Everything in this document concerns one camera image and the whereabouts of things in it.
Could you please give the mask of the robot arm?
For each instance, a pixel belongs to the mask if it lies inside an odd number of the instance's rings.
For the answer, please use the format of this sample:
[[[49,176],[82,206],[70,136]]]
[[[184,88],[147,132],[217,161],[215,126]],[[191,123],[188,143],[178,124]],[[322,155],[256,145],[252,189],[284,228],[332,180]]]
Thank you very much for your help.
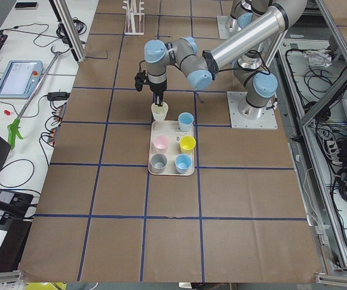
[[[237,33],[253,20],[262,16],[272,3],[273,1],[268,0],[234,0],[225,28],[230,35]]]
[[[198,47],[192,37],[173,42],[149,40],[144,46],[146,69],[135,76],[135,88],[148,85],[155,105],[163,105],[167,89],[166,68],[176,65],[191,86],[204,90],[215,80],[220,70],[276,33],[283,33],[301,17],[306,1],[252,1],[252,17],[246,26],[232,34],[212,50],[197,55]]]

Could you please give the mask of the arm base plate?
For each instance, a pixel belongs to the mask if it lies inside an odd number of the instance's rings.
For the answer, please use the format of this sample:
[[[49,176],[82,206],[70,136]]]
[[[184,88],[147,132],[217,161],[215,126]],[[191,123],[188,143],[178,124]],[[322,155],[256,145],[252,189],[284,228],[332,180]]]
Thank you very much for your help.
[[[227,103],[232,129],[276,130],[277,121],[271,100],[263,108],[247,103],[247,92],[227,92]]]
[[[219,39],[228,39],[238,32],[237,20],[231,16],[217,16]]]

